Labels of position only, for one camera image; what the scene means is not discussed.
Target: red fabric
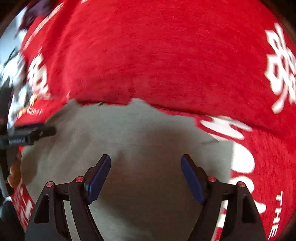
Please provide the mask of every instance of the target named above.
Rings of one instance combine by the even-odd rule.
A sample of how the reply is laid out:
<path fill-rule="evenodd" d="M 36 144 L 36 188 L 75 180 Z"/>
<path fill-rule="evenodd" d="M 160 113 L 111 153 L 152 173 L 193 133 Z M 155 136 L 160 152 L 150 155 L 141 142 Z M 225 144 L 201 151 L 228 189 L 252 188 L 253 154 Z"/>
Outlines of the red fabric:
<path fill-rule="evenodd" d="M 295 83 L 275 113 L 284 84 L 272 89 L 265 75 L 268 56 L 275 55 L 266 30 L 280 35 L 275 23 L 256 0 L 60 0 L 47 18 L 36 18 L 23 42 L 28 80 L 40 98 L 33 107 L 41 114 L 25 113 L 18 124 L 44 121 L 70 99 L 127 104 L 140 98 L 169 114 L 193 116 L 197 127 L 252 153 L 255 169 L 243 176 L 254 183 L 253 198 L 266 204 L 267 237 L 281 208 L 274 240 L 295 209 L 296 146 Z M 284 42 L 296 53 L 285 31 Z M 293 75 L 295 59 L 289 60 Z M 227 116 L 252 131 L 240 130 L 243 140 L 230 138 L 201 125 L 211 118 L 198 114 Z"/>

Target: white chinese character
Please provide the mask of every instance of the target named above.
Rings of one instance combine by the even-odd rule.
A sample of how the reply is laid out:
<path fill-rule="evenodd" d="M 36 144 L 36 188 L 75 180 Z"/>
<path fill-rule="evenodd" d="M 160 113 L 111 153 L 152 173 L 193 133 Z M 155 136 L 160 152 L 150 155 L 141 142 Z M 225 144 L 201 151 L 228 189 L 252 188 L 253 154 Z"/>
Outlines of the white chinese character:
<path fill-rule="evenodd" d="M 47 85 L 47 69 L 45 65 L 42 65 L 39 68 L 42 61 L 42 54 L 38 54 L 32 60 L 28 69 L 28 80 L 34 94 L 40 97 L 48 98 L 50 97 L 50 94 L 48 93 Z"/>
<path fill-rule="evenodd" d="M 275 54 L 267 55 L 267 68 L 265 76 L 270 81 L 271 90 L 279 99 L 272 105 L 272 111 L 280 113 L 284 107 L 284 102 L 289 93 L 290 104 L 296 100 L 295 84 L 295 57 L 291 50 L 286 47 L 282 28 L 274 24 L 277 33 L 266 30 L 267 42 L 274 49 Z"/>

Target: red screw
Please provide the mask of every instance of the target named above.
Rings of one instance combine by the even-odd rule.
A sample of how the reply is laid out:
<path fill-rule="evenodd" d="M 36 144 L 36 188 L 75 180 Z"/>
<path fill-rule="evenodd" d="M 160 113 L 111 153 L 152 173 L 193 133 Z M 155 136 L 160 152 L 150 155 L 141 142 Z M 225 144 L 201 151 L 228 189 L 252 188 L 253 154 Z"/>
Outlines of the red screw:
<path fill-rule="evenodd" d="M 53 183 L 52 181 L 50 181 L 50 182 L 48 182 L 48 183 L 46 184 L 46 186 L 47 186 L 48 188 L 52 187 L 53 185 L 54 185 L 54 183 Z"/>
<path fill-rule="evenodd" d="M 83 180 L 84 180 L 84 178 L 83 178 L 82 176 L 79 176 L 79 177 L 76 177 L 76 178 L 75 178 L 75 181 L 76 181 L 77 183 L 83 182 Z"/>
<path fill-rule="evenodd" d="M 239 185 L 239 187 L 244 188 L 246 186 L 246 184 L 244 184 L 243 182 L 238 182 L 237 183 Z"/>
<path fill-rule="evenodd" d="M 214 176 L 208 176 L 207 178 L 210 182 L 215 182 L 217 179 Z"/>

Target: blue gripper pad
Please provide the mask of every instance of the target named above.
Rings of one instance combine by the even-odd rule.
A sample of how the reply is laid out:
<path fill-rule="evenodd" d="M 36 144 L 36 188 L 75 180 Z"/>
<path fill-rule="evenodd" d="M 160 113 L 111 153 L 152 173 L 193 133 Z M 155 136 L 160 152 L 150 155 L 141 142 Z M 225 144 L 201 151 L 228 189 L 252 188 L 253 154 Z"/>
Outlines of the blue gripper pad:
<path fill-rule="evenodd" d="M 88 193 L 88 205 L 97 200 L 103 184 L 111 168 L 111 158 L 104 154 L 95 167 L 91 167 L 85 174 L 84 189 Z"/>
<path fill-rule="evenodd" d="M 186 178 L 189 189 L 196 201 L 201 205 L 206 203 L 207 175 L 201 167 L 197 167 L 190 156 L 185 154 L 181 158 L 181 170 Z"/>

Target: gray surface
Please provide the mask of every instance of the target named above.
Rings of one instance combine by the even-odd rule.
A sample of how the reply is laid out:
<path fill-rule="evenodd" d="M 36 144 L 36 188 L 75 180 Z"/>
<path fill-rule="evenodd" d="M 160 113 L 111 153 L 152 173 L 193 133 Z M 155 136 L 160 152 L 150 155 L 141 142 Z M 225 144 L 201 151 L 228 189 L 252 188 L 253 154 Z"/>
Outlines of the gray surface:
<path fill-rule="evenodd" d="M 90 206 L 105 241 L 187 240 L 201 206 L 182 175 L 183 154 L 220 181 L 229 178 L 231 142 L 213 142 L 194 119 L 168 116 L 140 100 L 126 107 L 72 101 L 49 123 L 57 135 L 23 153 L 24 183 L 36 201 L 47 181 L 70 182 L 109 154 L 110 173 Z M 77 241 L 69 202 L 65 207 Z"/>

